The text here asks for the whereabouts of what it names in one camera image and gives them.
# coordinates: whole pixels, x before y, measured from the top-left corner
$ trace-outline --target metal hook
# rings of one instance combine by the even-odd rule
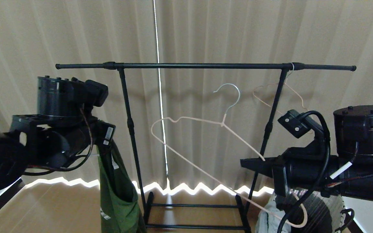
[[[235,103],[233,103],[231,106],[229,106],[228,108],[227,108],[227,110],[225,111],[225,114],[224,115],[226,115],[227,114],[227,112],[228,112],[228,110],[230,109],[230,108],[232,108],[234,105],[236,105],[237,103],[238,103],[238,101],[240,100],[240,97],[241,97],[241,92],[240,92],[240,89],[238,89],[238,87],[235,85],[235,84],[232,84],[232,83],[225,83],[225,84],[222,84],[216,91],[213,91],[213,93],[216,93],[217,91],[219,91],[223,86],[225,86],[225,85],[232,85],[232,86],[234,86],[236,89],[237,89],[237,91],[238,91],[238,98],[237,98],[237,101],[235,102]]]

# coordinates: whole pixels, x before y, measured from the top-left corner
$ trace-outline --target curtain fold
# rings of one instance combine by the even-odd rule
[[[160,62],[244,62],[357,65],[350,71],[295,71],[287,84],[308,109],[321,112],[334,138],[333,114],[348,105],[373,104],[373,1],[163,1],[156,0]],[[253,97],[253,89],[277,83],[278,70],[161,71],[164,116],[191,116],[222,121],[241,90],[240,102],[229,110],[226,125],[259,149],[270,108]],[[257,89],[273,102],[276,85]],[[278,110],[303,112],[301,102],[285,87]],[[306,146],[283,127],[274,128],[265,152],[275,157],[288,147]],[[207,123],[182,120],[165,123],[167,144],[231,187],[249,186],[253,172],[240,168],[240,158],[256,155],[228,131]],[[333,153],[336,153],[334,140]],[[171,187],[199,182],[215,184],[168,150]]]
[[[108,85],[109,95],[93,115],[116,125],[116,141],[132,180],[137,180],[117,71],[57,70],[56,63],[156,62],[153,2],[151,1],[0,1],[0,131],[12,115],[37,112],[37,76],[77,77]],[[166,187],[163,145],[150,136],[160,118],[156,70],[126,70],[135,132],[145,185]],[[98,163],[90,158],[78,170],[43,177],[67,180],[98,179]]]

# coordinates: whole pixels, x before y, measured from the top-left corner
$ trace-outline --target clothes rack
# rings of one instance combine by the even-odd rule
[[[105,62],[97,64],[56,64],[57,69],[80,69],[80,68],[103,68],[108,70],[117,70],[119,72],[120,81],[122,83],[123,98],[126,107],[127,114],[127,126],[129,129],[130,140],[132,143],[133,156],[135,159],[136,173],[138,176],[139,186],[141,189],[141,199],[144,209],[143,218],[145,220],[146,227],[154,228],[189,228],[189,229],[208,229],[208,230],[243,230],[246,233],[251,232],[250,225],[247,220],[247,211],[250,207],[250,203],[247,202],[244,206],[241,198],[236,195],[235,200],[237,205],[187,205],[187,204],[157,204],[153,202],[154,194],[150,192],[148,200],[145,199],[145,193],[143,191],[141,168],[139,165],[138,149],[136,147],[134,122],[130,112],[128,89],[126,87],[126,76],[125,69],[279,69],[281,70],[279,82],[274,96],[273,105],[270,112],[270,117],[265,126],[265,133],[263,136],[262,147],[260,153],[264,155],[268,139],[273,129],[273,120],[277,110],[278,101],[281,96],[281,91],[284,86],[287,73],[290,70],[340,70],[340,71],[355,71],[355,65],[312,65],[303,64],[299,62],[291,63],[118,63],[118,62]],[[253,182],[250,188],[248,198],[253,197],[253,191],[257,180],[258,173],[254,174]],[[168,225],[168,224],[150,224],[148,222],[151,208],[155,207],[201,207],[201,208],[236,208],[238,209],[242,221],[242,226],[213,226],[213,225]]]

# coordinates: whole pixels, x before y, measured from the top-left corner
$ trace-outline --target green garment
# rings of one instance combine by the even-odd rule
[[[99,147],[99,152],[102,233],[145,233],[138,194],[116,144],[110,151]]]

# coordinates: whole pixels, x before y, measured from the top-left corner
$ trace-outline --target brown floor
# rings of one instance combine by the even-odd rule
[[[191,196],[185,191],[163,196],[155,191],[154,203],[235,205],[230,194],[218,192],[211,196],[204,191]],[[254,198],[265,205],[269,194]],[[99,187],[87,188],[81,184],[37,184],[25,187],[0,210],[0,233],[93,233],[100,232]],[[252,232],[259,210],[250,208],[248,218]],[[149,223],[240,225],[236,209],[154,207]],[[148,232],[213,232],[214,230],[148,229]],[[217,233],[233,233],[218,230]]]

